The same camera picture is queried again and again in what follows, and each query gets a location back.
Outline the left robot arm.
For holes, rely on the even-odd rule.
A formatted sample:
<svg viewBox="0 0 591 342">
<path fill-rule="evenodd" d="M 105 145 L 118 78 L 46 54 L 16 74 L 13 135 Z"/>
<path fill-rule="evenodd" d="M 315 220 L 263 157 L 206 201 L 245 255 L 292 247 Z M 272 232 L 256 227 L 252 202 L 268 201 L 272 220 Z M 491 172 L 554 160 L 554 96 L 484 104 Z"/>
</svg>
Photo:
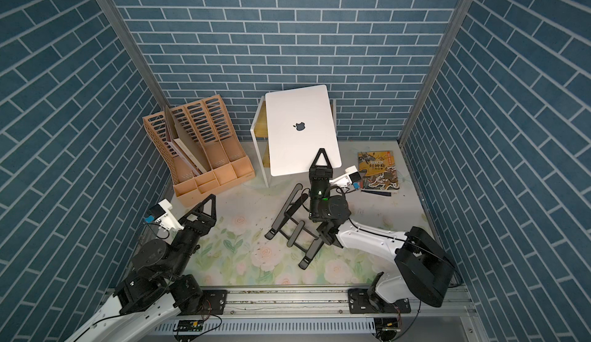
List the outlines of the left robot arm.
<svg viewBox="0 0 591 342">
<path fill-rule="evenodd" d="M 175 218 L 163 200 L 150 208 L 148 222 L 174 232 L 172 241 L 157 237 L 141 246 L 132 270 L 112 296 L 70 341 L 139 341 L 160 324 L 181 314 L 212 315 L 212 304 L 185 269 L 199 240 L 217 222 L 216 197 L 210 194 L 187 214 Z"/>
</svg>

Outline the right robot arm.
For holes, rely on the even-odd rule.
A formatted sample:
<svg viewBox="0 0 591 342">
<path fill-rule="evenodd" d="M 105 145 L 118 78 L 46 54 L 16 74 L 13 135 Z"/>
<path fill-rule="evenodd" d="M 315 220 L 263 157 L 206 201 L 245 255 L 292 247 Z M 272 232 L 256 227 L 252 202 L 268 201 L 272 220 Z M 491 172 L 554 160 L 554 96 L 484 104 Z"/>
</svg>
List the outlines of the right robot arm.
<svg viewBox="0 0 591 342">
<path fill-rule="evenodd" d="M 319 224 L 320 239 L 327 245 L 364 251 L 395 264 L 398 275 L 381 272 L 367 291 L 372 308 L 385 312 L 389 305 L 410 296 L 434 307 L 442 306 L 456 265 L 443 248 L 421 227 L 392 232 L 355 222 L 344 187 L 360 180 L 354 167 L 337 180 L 323 148 L 309 168 L 309 219 Z"/>
</svg>

